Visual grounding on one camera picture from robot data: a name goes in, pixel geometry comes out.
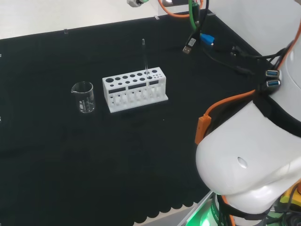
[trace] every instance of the blue usb connector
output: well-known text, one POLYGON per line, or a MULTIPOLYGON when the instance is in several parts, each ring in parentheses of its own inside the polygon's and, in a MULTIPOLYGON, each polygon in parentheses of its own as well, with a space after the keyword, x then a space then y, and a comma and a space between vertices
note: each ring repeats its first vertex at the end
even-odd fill
POLYGON ((200 39, 208 46, 213 46, 214 37, 208 34, 201 34, 200 39))

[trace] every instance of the orange strap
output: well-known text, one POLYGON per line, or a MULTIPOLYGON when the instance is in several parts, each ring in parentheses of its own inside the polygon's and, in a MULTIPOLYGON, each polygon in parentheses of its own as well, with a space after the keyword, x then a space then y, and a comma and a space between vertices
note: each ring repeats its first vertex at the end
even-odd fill
POLYGON ((220 100, 219 102, 216 102, 215 104, 211 105, 208 110, 205 112, 204 116, 200 117, 198 119, 198 127, 197 127, 197 132, 196 132, 196 137, 194 142, 198 145, 205 136, 205 133, 207 131, 207 129, 210 126, 211 123, 211 117, 209 116, 209 113, 216 108, 219 105, 222 105, 224 103, 227 103, 229 101, 233 101, 233 100, 239 100, 245 97, 248 97, 250 95, 253 95, 255 93, 255 90, 252 90, 250 92, 247 93, 243 93, 243 94, 239 94, 236 96, 232 96, 232 97, 228 97, 226 99, 220 100))
MULTIPOLYGON (((199 8, 201 9, 203 7, 203 1, 204 0, 201 0, 201 5, 199 6, 199 8)), ((173 16, 173 17, 178 17, 178 18, 189 18, 189 14, 185 14, 185 15, 178 15, 178 14, 174 14, 174 13, 171 13, 167 10, 167 8, 163 5, 162 1, 161 0, 158 0, 160 6, 162 7, 162 9, 169 15, 173 16)))

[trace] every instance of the rack hole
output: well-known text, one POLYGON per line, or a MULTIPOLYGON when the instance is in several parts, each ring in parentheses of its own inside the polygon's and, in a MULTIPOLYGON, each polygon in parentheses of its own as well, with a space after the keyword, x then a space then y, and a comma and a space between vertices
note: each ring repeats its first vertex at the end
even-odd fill
POLYGON ((106 81, 106 82, 113 82, 113 81, 114 81, 114 79, 112 79, 112 78, 108 78, 108 79, 106 79, 105 81, 106 81))

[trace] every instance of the usb connector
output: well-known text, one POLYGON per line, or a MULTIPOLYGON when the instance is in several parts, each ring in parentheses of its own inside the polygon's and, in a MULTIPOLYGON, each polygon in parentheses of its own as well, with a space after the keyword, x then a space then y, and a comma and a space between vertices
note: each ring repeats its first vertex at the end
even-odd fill
POLYGON ((191 36, 189 37, 189 39, 187 40, 187 42, 185 44, 183 52, 186 54, 189 54, 191 52, 193 46, 197 42, 197 40, 199 40, 199 34, 197 34, 196 32, 191 34, 191 36))
POLYGON ((183 49, 183 52, 186 53, 186 54, 189 54, 191 51, 191 48, 188 47, 188 46, 185 46, 184 49, 183 49))

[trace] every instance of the metal part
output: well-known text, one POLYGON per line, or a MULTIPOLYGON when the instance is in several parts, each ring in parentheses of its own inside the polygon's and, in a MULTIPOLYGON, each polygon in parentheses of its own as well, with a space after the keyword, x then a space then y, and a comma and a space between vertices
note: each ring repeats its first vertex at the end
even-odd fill
POLYGON ((199 203, 198 205, 193 208, 186 217, 183 218, 183 220, 178 224, 178 226, 185 226, 190 219, 197 213, 206 203, 209 199, 213 197, 214 193, 213 191, 210 191, 199 203))

